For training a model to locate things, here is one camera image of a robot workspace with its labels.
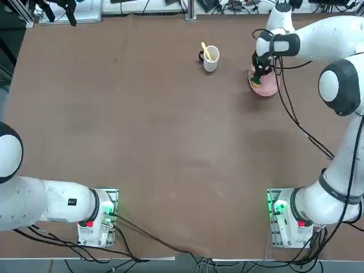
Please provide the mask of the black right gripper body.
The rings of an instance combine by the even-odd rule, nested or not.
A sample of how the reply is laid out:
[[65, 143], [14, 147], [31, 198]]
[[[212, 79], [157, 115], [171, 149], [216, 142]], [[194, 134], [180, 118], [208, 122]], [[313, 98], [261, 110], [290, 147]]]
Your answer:
[[268, 57], [267, 59], [264, 59], [259, 57], [256, 51], [252, 55], [252, 63], [255, 69], [272, 69], [272, 58]]

